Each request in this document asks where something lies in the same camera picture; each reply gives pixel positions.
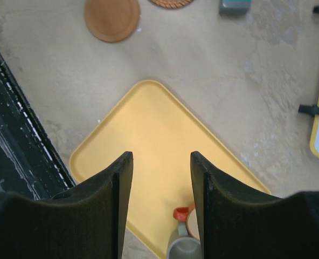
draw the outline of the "black speckled edge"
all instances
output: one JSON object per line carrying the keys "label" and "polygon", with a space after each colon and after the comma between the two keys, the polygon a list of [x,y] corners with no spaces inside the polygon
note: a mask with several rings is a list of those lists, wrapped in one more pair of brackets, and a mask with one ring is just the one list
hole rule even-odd
{"label": "black speckled edge", "polygon": [[0,151],[0,185],[5,191],[37,200],[75,185],[1,54]]}

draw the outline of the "gray mug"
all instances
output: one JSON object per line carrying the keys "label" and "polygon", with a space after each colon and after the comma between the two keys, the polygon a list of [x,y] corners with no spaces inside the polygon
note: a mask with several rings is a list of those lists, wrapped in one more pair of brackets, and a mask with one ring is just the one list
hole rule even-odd
{"label": "gray mug", "polygon": [[171,234],[166,259],[203,259],[200,241],[188,235],[185,222]]}

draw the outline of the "small box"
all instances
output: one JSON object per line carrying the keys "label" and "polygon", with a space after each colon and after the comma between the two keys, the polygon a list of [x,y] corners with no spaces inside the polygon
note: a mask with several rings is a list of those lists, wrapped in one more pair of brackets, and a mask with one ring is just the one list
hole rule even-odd
{"label": "small box", "polygon": [[252,0],[219,0],[219,14],[245,15],[251,3]]}

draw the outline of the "concrete surface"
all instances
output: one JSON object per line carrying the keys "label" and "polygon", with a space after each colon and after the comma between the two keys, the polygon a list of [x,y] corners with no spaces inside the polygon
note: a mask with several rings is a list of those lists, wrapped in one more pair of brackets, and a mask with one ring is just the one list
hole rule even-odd
{"label": "concrete surface", "polygon": [[[253,0],[243,18],[217,0],[164,10],[146,0],[139,28],[107,44],[86,29],[84,0],[0,0],[0,51],[67,164],[139,80],[163,82],[274,195],[319,190],[313,120],[319,92],[318,0]],[[124,258],[151,253],[126,233]]]}

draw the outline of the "red handle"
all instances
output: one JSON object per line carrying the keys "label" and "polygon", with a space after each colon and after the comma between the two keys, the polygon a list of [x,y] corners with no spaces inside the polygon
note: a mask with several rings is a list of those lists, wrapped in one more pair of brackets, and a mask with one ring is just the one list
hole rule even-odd
{"label": "red handle", "polygon": [[180,208],[174,209],[174,212],[172,215],[174,219],[176,219],[177,221],[186,222],[189,212],[190,212],[189,207],[180,207]]}

